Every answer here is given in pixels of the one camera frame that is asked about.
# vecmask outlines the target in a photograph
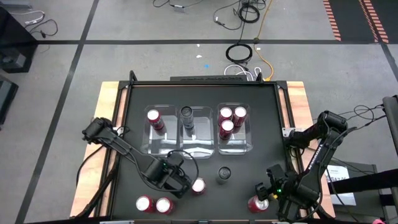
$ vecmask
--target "plastic container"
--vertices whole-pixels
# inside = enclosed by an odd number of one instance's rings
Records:
[[[251,129],[250,129],[250,107],[244,103],[220,103],[217,106],[218,116],[220,109],[224,107],[231,108],[234,113],[237,107],[242,106],[246,110],[246,119],[241,127],[234,127],[232,136],[228,140],[223,140],[219,137],[217,143],[217,149],[220,154],[224,155],[243,155],[253,148],[251,141]],[[217,133],[220,132],[220,127],[217,127]]]
[[[206,106],[191,106],[191,109],[193,112],[192,129],[185,128],[180,118],[180,149],[189,152],[196,159],[207,159],[215,151],[213,110]]]
[[[157,110],[164,122],[164,127],[155,130],[147,118],[150,110]],[[165,156],[177,149],[177,109],[174,105],[150,105],[144,110],[144,134],[141,151],[156,156]]]

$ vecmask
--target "white paper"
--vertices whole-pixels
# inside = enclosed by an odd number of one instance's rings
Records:
[[[328,165],[328,170],[331,177],[329,178],[328,172],[325,172],[328,182],[330,182],[330,179],[332,182],[349,179],[348,169],[346,167]],[[354,193],[338,194],[338,196],[345,205],[356,205]],[[331,202],[333,205],[341,205],[336,195],[331,195]]]

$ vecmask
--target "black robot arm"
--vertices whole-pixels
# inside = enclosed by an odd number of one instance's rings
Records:
[[[182,198],[192,186],[192,180],[181,170],[184,159],[179,153],[169,153],[165,159],[143,154],[120,138],[112,122],[106,118],[95,118],[82,133],[83,140],[89,144],[93,142],[110,147],[135,163],[144,181],[156,189],[167,190]]]
[[[305,131],[292,131],[286,139],[287,147],[305,149],[311,140],[320,139],[318,148],[308,167],[300,174],[294,170],[284,172],[280,165],[268,168],[271,187],[267,189],[262,183],[256,185],[259,200],[265,200],[270,194],[276,195],[280,220],[294,221],[301,208],[319,209],[317,200],[321,194],[320,179],[346,133],[346,120],[329,111],[322,112],[317,123]]]

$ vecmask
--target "white cable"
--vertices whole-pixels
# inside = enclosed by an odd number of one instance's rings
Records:
[[[38,10],[38,11],[25,12],[25,13],[10,12],[10,14],[21,16],[21,15],[28,15],[28,14],[32,14],[32,13],[36,13],[36,12],[40,12],[42,14],[42,16],[40,16],[37,19],[31,20],[31,21],[25,21],[25,25],[32,25],[32,24],[38,23],[39,21],[41,21],[44,18],[45,13],[43,11]]]
[[[254,77],[253,77],[253,74],[251,73],[251,72],[248,72],[248,71],[246,71],[242,66],[240,66],[240,65],[230,65],[230,66],[228,66],[228,67],[226,67],[225,69],[224,69],[224,75],[226,75],[226,71],[229,69],[229,68],[231,68],[231,67],[238,67],[238,68],[240,68],[241,70],[242,70],[242,72],[238,72],[237,74],[235,74],[235,75],[240,75],[240,74],[245,74],[246,76],[249,74],[250,75],[250,77],[251,77],[251,80],[252,81],[254,81]],[[260,72],[261,72],[261,68],[259,68],[259,67],[256,67],[255,69],[254,69],[254,73],[256,74],[256,78],[257,78],[257,76],[258,76],[258,73],[257,73],[257,70],[260,70]]]

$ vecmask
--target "can lid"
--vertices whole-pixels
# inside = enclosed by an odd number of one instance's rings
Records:
[[[167,198],[160,198],[156,202],[156,209],[159,212],[167,212],[167,210],[170,208],[170,201]]]
[[[184,107],[181,109],[181,115],[182,115],[182,116],[185,116],[185,117],[191,116],[191,115],[192,115],[192,108],[189,107],[189,106],[184,106]]]
[[[232,129],[234,129],[234,123],[230,120],[225,120],[222,122],[221,127],[225,131],[232,131]]]
[[[268,200],[267,199],[260,201],[257,196],[254,196],[254,203],[256,204],[256,207],[260,210],[265,210],[268,208]]]
[[[218,170],[218,176],[223,180],[227,180],[231,177],[231,170],[228,167],[221,167]]]
[[[192,185],[192,190],[195,192],[201,192],[203,189],[205,189],[205,181],[202,178],[197,178],[195,183]]]
[[[232,116],[232,110],[230,108],[222,108],[220,110],[220,114],[224,117],[224,118],[229,118],[230,116]]]
[[[146,196],[141,196],[137,199],[136,207],[140,211],[145,211],[149,208],[150,200]]]
[[[150,110],[148,112],[148,119],[150,119],[151,121],[157,119],[159,117],[159,111],[157,110]]]
[[[239,106],[235,109],[235,115],[243,118],[246,116],[246,109],[244,109],[242,106]]]

